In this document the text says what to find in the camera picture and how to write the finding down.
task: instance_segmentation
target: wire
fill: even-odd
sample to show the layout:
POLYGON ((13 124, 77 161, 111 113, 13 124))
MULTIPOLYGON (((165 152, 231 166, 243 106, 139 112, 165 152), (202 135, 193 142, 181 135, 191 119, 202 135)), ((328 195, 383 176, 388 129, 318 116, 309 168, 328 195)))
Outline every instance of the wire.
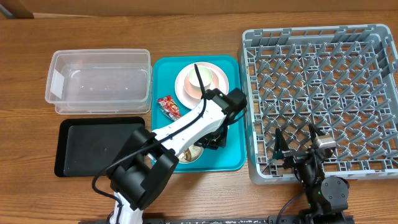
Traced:
POLYGON ((303 190, 302 192, 298 193, 296 196, 294 196, 292 199, 290 199, 290 200, 283 206, 283 208, 280 210, 278 216, 276 217, 276 223, 275 223, 275 224, 279 224, 280 217, 282 216, 282 213, 284 212, 284 210, 285 210, 292 202, 294 202, 296 199, 298 199, 299 197, 301 197, 305 192, 306 192, 306 190, 303 190))
POLYGON ((317 172, 318 172, 318 162, 317 162, 317 155, 314 153, 313 154, 313 161, 314 161, 314 163, 315 163, 315 178, 314 178, 314 180, 313 180, 313 185, 312 185, 312 187, 314 187, 315 186, 315 184, 317 183, 317 180, 318 180, 318 176, 317 176, 317 172))
POLYGON ((113 211, 108 215, 108 217, 106 217, 106 222, 105 222, 105 224, 110 223, 110 219, 111 219, 112 215, 113 215, 113 211))
POLYGON ((109 198, 114 199, 115 201, 117 201, 118 207, 119 207, 119 212, 118 212, 118 215, 117 215, 117 217, 116 217, 116 224, 119 224, 119 217, 120 217, 120 215, 121 215, 121 210, 122 210, 122 207, 123 207, 122 201, 120 200, 120 198, 118 198, 118 197, 116 197, 116 196, 114 196, 114 195, 111 195, 111 194, 109 194, 109 193, 106 193, 106 192, 104 192, 104 191, 98 189, 98 188, 96 187, 96 182, 97 182, 98 178, 99 178, 102 174, 104 174, 106 171, 108 171, 108 170, 112 169, 113 167, 119 165, 120 163, 124 162, 125 160, 130 159, 130 158, 136 156, 137 154, 144 153, 144 152, 148 151, 149 149, 152 149, 153 147, 160 145, 162 142, 165 142, 165 141, 167 141, 167 140, 169 140, 169 139, 172 139, 172 138, 173 138, 174 136, 176 136, 178 133, 181 133, 183 130, 185 130, 185 129, 187 129, 189 126, 193 125, 195 122, 197 122, 197 121, 203 116, 203 114, 204 114, 205 111, 206 111, 206 101, 207 101, 206 95, 205 95, 205 87, 204 87, 204 85, 203 85, 203 81, 202 81, 202 79, 201 79, 198 66, 197 66, 196 64, 194 64, 194 67, 195 67, 195 71, 196 71, 196 74, 197 74, 197 77, 198 77, 198 81, 199 81, 199 85, 200 85, 200 90, 201 90, 202 98, 203 98, 203 108, 202 108, 202 110, 200 111, 200 113, 198 114, 198 116, 197 116, 195 119, 193 119, 192 121, 190 121, 188 124, 186 124, 185 126, 183 126, 183 127, 181 127, 180 129, 176 130, 176 131, 173 132, 172 134, 169 134, 167 137, 164 137, 163 139, 161 139, 161 140, 159 140, 159 141, 157 141, 157 142, 155 142, 155 143, 153 143, 153 144, 150 144, 150 145, 148 145, 148 146, 146 146, 146 147, 143 147, 143 148, 141 148, 141 149, 138 149, 136 152, 133 152, 132 154, 130 154, 130 155, 128 155, 128 156, 125 156, 125 157, 121 158, 120 160, 114 162, 113 164, 107 166, 107 167, 104 168, 103 170, 99 171, 99 172, 94 176, 93 181, 91 182, 91 187, 93 188, 93 190, 94 190, 96 193, 98 193, 98 194, 100 194, 100 195, 103 195, 103 196, 105 196, 105 197, 109 197, 109 198))
POLYGON ((294 173, 294 176, 296 177, 296 179, 297 179, 299 182, 301 182, 301 180, 300 180, 299 177, 297 176, 297 169, 296 169, 296 168, 293 169, 293 173, 294 173))
POLYGON ((236 118, 235 120, 233 120, 232 122, 230 122, 228 125, 232 125, 236 122, 238 122, 241 118, 243 118, 243 116, 246 114, 246 112, 243 112, 243 114, 241 116, 239 116, 238 118, 236 118))

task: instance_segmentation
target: food wrapper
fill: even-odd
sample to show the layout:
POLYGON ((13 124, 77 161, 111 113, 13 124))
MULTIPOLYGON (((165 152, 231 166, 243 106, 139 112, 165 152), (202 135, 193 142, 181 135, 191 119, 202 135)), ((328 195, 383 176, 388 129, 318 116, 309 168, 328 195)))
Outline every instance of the food wrapper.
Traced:
MULTIPOLYGON (((173 121, 176 121, 182 117, 180 114, 180 109, 173 100, 172 96, 169 95, 160 98, 157 100, 157 102, 160 105, 160 109, 162 110, 163 114, 166 115, 168 118, 172 119, 173 121)), ((203 152, 202 147, 192 145, 188 149, 186 149, 183 153, 181 153, 181 155, 178 158, 180 159, 180 162, 188 163, 198 159, 202 152, 203 152)))
POLYGON ((166 96, 157 100, 160 105, 160 109, 162 110, 163 114, 168 116, 173 121, 178 120, 181 118, 180 109, 178 108, 177 104, 173 100, 172 96, 166 96))

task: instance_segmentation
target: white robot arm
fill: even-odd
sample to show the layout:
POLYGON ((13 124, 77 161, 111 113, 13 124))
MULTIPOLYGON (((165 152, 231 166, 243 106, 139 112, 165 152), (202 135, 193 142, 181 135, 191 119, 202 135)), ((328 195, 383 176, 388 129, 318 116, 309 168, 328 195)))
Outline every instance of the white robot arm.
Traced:
POLYGON ((145 129, 134 131, 115 161, 134 152, 132 149, 136 150, 137 146, 142 147, 157 141, 161 142, 161 145, 146 154, 155 161, 151 169, 143 162, 133 159, 107 173, 115 197, 123 203, 120 209, 116 202, 109 222, 141 224, 143 210, 163 191, 178 164, 178 156, 195 143, 213 149, 225 147, 228 126, 235 122, 236 115, 244 107, 246 107, 246 95, 239 89, 234 89, 228 95, 217 89, 208 90, 206 97, 196 108, 172 124, 153 130, 151 133, 145 129), (194 120, 202 112, 205 100, 205 111, 196 122, 172 138, 161 142, 194 120))

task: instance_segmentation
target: small dish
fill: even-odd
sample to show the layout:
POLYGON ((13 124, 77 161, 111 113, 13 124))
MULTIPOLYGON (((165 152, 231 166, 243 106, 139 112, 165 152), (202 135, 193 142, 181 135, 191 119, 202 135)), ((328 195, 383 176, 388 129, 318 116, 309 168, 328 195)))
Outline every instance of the small dish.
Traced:
POLYGON ((186 156, 185 153, 187 152, 187 150, 184 150, 183 153, 181 153, 181 155, 178 157, 178 159, 180 160, 179 163, 181 164, 188 164, 191 162, 195 162, 199 159, 199 157, 203 154, 203 151, 205 150, 202 147, 199 146, 194 146, 191 145, 189 148, 189 156, 191 157, 190 160, 186 160, 186 156))
MULTIPOLYGON (((213 79, 207 88, 208 90, 213 90, 215 88, 218 88, 218 76, 217 75, 212 75, 213 79)), ((192 98, 195 98, 197 100, 201 99, 201 91, 200 88, 195 88, 194 86, 191 85, 190 80, 189 80, 189 75, 187 75, 184 79, 184 89, 188 93, 189 96, 192 98)))

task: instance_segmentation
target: wooden table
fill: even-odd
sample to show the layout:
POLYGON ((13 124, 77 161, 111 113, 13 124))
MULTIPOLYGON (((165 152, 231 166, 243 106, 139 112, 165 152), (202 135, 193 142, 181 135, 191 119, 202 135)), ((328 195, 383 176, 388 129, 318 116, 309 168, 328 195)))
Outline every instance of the wooden table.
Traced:
MULTIPOLYGON (((44 100, 52 54, 66 49, 148 49, 152 65, 176 55, 236 57, 253 28, 383 23, 398 38, 397 11, 146 16, 0 21, 0 223, 76 223, 104 219, 114 201, 91 178, 53 173, 59 124, 44 100)), ((142 115, 150 128, 150 114, 142 115)), ((398 223, 398 180, 351 181, 348 215, 356 223, 398 223)), ((99 180, 109 189, 109 180, 99 180)), ((276 215, 299 185, 254 185, 237 172, 174 174, 146 217, 239 218, 276 215)), ((304 198, 285 213, 306 208, 304 198)))

